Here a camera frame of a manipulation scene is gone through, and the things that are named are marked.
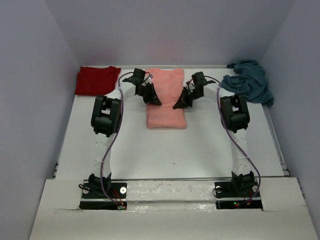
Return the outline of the pink t shirt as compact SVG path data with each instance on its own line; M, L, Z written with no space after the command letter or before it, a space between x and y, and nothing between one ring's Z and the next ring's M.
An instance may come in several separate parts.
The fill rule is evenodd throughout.
M151 82L161 105L148 104L146 107L146 124L149 129L174 128L185 129L187 127L184 110L174 109L184 83L184 70L176 68L164 70L159 68L149 68L147 70L152 75Z

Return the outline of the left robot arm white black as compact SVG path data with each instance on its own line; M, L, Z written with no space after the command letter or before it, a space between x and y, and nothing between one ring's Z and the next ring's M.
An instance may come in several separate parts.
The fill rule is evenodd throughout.
M111 150L121 129L125 101L140 96L146 105L162 105L151 81L151 73L135 68L131 76L126 75L119 77L112 92L97 96L93 105L90 124L95 135L95 156L87 187L101 198L110 198Z

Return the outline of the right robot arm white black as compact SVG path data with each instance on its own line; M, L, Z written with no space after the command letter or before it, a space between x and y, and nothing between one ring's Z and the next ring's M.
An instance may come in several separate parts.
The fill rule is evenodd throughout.
M243 198L248 203L259 194L261 174L248 155L247 130L251 119L246 96L224 90L216 78L196 72L186 82L173 108L191 108L202 97L216 102L232 155L231 179L216 182L212 194L216 199Z

